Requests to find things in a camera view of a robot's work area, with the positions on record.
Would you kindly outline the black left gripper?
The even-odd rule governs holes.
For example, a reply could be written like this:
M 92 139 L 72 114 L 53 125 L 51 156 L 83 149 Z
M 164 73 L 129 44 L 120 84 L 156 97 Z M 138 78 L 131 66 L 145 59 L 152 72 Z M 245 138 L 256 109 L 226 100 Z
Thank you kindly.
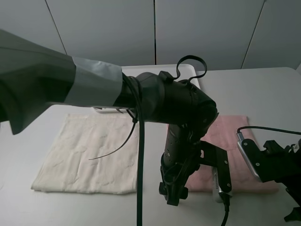
M 162 182 L 159 184 L 159 193 L 168 205 L 178 205 L 180 199 L 188 197 L 186 182 L 200 165 L 213 166 L 213 160 L 201 157 L 205 146 L 200 140 L 210 126 L 211 123 L 206 122 L 200 125 L 168 125 L 166 145 L 161 156 Z

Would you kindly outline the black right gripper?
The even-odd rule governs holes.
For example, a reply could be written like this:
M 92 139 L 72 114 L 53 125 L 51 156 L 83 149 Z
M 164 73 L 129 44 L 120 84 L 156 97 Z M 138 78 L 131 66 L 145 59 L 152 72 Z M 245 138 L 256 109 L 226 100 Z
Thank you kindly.
M 263 145 L 263 162 L 259 166 L 262 182 L 275 181 L 286 186 L 286 192 L 301 204 L 301 142 L 282 148 L 276 141 Z

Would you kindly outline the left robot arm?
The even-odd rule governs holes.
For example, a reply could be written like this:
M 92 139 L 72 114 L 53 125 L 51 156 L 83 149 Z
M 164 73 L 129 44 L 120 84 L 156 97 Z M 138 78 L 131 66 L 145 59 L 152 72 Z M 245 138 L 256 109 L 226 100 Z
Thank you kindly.
M 218 114 L 215 102 L 188 79 L 165 71 L 129 77 L 120 66 L 1 31 L 0 120 L 18 134 L 52 105 L 125 109 L 128 116 L 68 116 L 33 190 L 141 194 L 144 123 L 157 122 L 168 125 L 159 193 L 174 206 L 188 196 L 200 139 Z

